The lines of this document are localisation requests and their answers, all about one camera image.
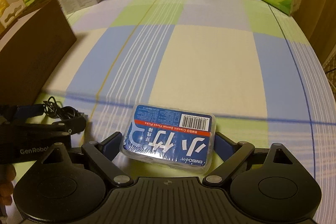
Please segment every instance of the blue label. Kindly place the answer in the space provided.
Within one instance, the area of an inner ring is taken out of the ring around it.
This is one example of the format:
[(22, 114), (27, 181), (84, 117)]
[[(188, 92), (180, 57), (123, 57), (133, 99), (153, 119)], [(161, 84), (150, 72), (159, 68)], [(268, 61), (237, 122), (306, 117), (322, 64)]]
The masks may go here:
[(172, 162), (204, 166), (210, 115), (138, 105), (124, 138), (124, 149)]

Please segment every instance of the metal screw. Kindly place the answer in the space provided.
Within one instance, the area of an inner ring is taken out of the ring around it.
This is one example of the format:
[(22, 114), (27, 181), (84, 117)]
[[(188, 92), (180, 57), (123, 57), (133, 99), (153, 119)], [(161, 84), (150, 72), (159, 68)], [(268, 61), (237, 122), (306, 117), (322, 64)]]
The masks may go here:
[(129, 182), (131, 179), (128, 176), (119, 175), (119, 176), (114, 177), (113, 180), (118, 184), (125, 184), (125, 183)]
[(209, 183), (215, 184), (215, 183), (220, 183), (222, 181), (222, 178), (217, 175), (211, 175), (211, 176), (207, 176), (205, 180)]

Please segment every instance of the triangular cutout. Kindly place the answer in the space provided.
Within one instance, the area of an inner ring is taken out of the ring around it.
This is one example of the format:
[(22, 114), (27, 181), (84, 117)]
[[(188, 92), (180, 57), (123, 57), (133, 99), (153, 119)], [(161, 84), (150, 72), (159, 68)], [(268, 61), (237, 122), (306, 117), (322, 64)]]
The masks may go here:
[(43, 164), (55, 164), (63, 161), (62, 153), (59, 148), (55, 148), (48, 158), (43, 161)]
[(276, 164), (293, 164), (282, 149), (276, 150), (273, 162)]

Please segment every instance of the crosshair symbol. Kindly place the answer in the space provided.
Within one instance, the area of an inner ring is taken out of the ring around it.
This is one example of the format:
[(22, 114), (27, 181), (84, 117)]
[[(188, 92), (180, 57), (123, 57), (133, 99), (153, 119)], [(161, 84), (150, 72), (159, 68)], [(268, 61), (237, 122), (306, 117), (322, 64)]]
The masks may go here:
[(170, 185), (170, 184), (172, 184), (173, 182), (170, 181), (170, 180), (166, 180), (166, 181), (164, 181), (163, 183), (166, 184), (166, 185)]

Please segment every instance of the plaid tablecloth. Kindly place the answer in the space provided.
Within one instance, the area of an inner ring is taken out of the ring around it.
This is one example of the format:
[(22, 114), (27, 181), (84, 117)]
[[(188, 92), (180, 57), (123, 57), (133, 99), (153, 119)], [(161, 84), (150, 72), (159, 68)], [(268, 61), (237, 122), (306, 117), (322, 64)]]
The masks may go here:
[[(211, 112), (234, 141), (286, 145), (322, 189), (315, 220), (336, 223), (335, 100), (292, 17), (260, 0), (104, 0), (68, 21), (78, 41), (41, 97), (89, 115), (73, 145), (125, 132), (139, 102)], [(192, 175), (115, 162), (134, 176)]]

